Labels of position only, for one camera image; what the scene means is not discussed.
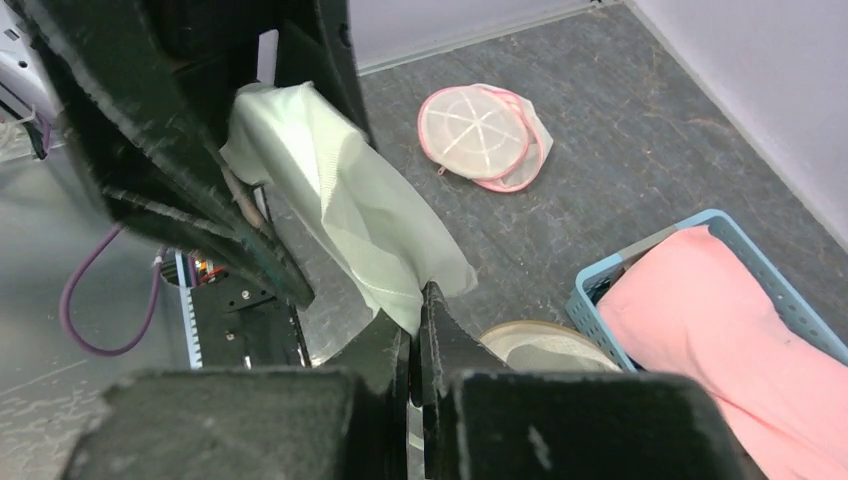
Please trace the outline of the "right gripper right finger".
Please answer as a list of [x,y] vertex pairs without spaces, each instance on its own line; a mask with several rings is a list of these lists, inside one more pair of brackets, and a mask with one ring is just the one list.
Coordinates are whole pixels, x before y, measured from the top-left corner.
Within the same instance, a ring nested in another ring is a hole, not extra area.
[[758,479],[717,405],[673,374],[509,368],[422,291],[417,401],[429,479]]

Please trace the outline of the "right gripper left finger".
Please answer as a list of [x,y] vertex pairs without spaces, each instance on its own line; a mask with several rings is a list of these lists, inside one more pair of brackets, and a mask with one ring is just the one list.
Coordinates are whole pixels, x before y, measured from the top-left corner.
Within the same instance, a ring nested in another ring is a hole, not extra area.
[[138,371],[66,460],[66,479],[403,479],[411,339],[379,314],[316,368]]

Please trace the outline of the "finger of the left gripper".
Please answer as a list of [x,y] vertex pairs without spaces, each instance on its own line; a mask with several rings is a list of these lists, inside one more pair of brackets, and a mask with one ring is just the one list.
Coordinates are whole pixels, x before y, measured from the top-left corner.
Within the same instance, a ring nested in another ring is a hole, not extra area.
[[298,306],[314,291],[195,115],[140,1],[14,1],[107,215]]
[[364,133],[373,146],[354,57],[346,0],[289,0],[276,3],[278,33],[274,85],[307,81]]

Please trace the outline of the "pale green bra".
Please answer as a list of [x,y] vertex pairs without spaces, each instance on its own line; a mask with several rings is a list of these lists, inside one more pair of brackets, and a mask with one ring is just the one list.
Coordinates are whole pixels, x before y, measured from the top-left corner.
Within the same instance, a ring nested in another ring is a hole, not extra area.
[[447,297],[476,287],[439,216],[311,83],[241,88],[220,153],[241,181],[275,187],[365,304],[408,333],[427,283]]

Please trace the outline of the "white mesh laundry bag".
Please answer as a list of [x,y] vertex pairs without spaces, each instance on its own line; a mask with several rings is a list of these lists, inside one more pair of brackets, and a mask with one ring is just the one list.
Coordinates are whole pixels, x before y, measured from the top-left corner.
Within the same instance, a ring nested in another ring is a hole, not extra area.
[[477,83],[440,89],[417,118],[425,155],[449,171],[497,193],[516,193],[539,175],[554,141],[528,99]]

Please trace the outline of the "pink bra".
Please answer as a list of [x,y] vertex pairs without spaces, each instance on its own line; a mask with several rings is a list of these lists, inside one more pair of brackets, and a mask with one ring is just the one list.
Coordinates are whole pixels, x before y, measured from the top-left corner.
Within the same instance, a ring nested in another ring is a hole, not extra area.
[[767,477],[846,477],[846,367],[791,332],[706,227],[651,249],[597,308],[644,369],[698,381]]

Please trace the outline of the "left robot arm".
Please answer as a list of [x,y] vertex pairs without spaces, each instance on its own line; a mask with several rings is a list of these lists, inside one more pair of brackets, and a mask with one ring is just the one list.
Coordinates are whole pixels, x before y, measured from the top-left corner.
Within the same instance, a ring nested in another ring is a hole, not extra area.
[[111,220],[305,307],[307,277],[220,153],[269,31],[275,86],[312,82],[367,127],[345,1],[5,1],[1,105],[37,157],[66,141]]

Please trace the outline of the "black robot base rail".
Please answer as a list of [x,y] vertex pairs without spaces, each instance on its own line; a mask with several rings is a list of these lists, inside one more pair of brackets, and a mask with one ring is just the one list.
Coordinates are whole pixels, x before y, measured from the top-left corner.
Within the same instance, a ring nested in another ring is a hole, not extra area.
[[223,269],[191,291],[204,367],[309,367],[292,304]]

